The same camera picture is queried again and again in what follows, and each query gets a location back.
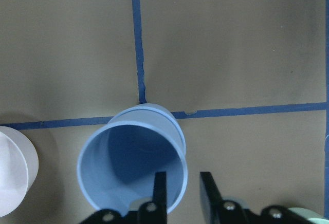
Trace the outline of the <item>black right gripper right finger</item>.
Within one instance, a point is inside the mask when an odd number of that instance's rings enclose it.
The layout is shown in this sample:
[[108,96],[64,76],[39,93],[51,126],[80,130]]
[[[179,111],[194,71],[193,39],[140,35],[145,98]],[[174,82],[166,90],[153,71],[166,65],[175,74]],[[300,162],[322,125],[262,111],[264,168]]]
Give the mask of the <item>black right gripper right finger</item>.
[[200,202],[206,223],[223,223],[223,198],[210,172],[200,172]]

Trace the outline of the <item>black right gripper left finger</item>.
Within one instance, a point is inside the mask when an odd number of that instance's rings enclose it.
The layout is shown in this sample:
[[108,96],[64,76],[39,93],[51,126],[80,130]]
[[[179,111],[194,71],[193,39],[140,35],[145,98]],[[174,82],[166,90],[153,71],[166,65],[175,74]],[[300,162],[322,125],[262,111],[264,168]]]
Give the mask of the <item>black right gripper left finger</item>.
[[167,173],[155,173],[152,202],[156,206],[155,223],[167,223]]

